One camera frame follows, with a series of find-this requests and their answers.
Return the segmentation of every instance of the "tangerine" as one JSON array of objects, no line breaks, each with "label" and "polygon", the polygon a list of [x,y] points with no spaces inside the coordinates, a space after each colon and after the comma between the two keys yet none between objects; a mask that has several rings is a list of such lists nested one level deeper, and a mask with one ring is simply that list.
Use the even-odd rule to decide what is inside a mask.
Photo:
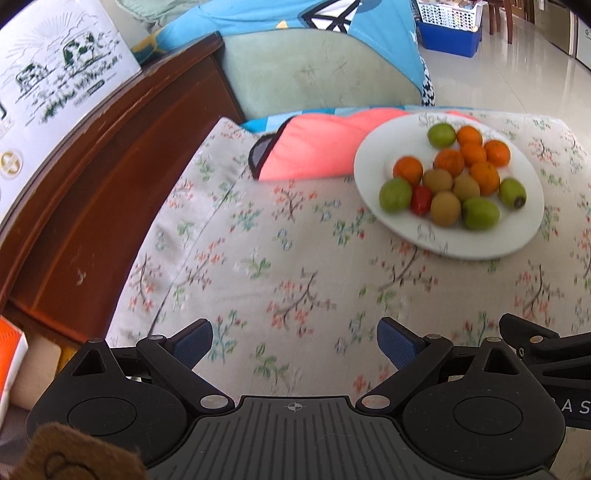
[{"label": "tangerine", "polygon": [[463,146],[467,143],[477,143],[482,145],[482,134],[474,127],[470,125],[466,125],[465,127],[461,127],[456,133],[457,142],[460,146]]},{"label": "tangerine", "polygon": [[486,159],[495,167],[506,167],[511,161],[511,150],[500,140],[489,140],[484,144]]},{"label": "tangerine", "polygon": [[392,169],[394,177],[401,177],[413,187],[421,183],[423,178],[423,164],[416,157],[399,158]]},{"label": "tangerine", "polygon": [[501,178],[490,162],[475,163],[470,167],[470,176],[476,180],[482,196],[492,195],[499,189]]},{"label": "tangerine", "polygon": [[460,148],[460,152],[468,168],[473,166],[474,163],[486,162],[486,150],[477,143],[464,143]]},{"label": "tangerine", "polygon": [[441,150],[433,161],[433,168],[442,168],[456,178],[464,171],[464,157],[458,150],[445,148]]}]

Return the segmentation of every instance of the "tablecloth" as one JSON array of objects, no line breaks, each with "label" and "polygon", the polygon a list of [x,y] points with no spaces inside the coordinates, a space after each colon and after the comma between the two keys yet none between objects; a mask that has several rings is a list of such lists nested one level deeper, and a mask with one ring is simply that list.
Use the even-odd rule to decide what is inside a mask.
[{"label": "tablecloth", "polygon": [[[108,334],[111,346],[171,336],[199,317],[213,346],[195,371],[236,400],[360,395],[394,373],[378,320],[459,345],[498,334],[506,312],[561,335],[591,329],[591,170],[559,120],[474,111],[523,151],[544,189],[539,233],[519,252],[462,262],[393,234],[352,178],[258,183],[256,136],[221,120],[156,217]],[[554,464],[591,472],[589,432],[569,429]]]}]

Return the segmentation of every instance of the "cow illustration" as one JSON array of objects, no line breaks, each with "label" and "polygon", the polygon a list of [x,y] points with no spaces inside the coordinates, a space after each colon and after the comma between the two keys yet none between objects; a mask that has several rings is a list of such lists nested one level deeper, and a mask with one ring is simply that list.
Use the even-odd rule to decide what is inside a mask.
[{"label": "cow illustration", "polygon": [[63,48],[66,70],[70,74],[83,70],[101,56],[101,46],[92,32],[84,32],[70,40]]},{"label": "cow illustration", "polygon": [[17,73],[16,80],[18,86],[21,88],[21,93],[29,92],[37,83],[42,81],[48,75],[49,70],[47,67],[32,61],[29,65]]}]

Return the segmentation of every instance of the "plate of fruit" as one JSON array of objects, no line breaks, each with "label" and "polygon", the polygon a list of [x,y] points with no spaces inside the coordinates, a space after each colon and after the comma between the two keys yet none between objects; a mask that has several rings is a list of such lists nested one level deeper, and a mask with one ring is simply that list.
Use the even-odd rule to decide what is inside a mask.
[{"label": "plate of fruit", "polygon": [[540,228],[544,193],[525,155],[496,130],[446,113],[380,125],[355,156],[372,213],[406,240],[464,260],[524,247]]}]

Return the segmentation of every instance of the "ribbed gray surface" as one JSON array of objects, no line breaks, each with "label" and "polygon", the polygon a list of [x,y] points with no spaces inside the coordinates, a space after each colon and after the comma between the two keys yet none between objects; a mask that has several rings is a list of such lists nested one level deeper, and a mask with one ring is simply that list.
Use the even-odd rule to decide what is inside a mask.
[{"label": "ribbed gray surface", "polygon": [[187,442],[149,475],[152,480],[461,478],[425,463],[390,420],[360,415],[344,398],[256,397],[229,415],[198,421]]}]

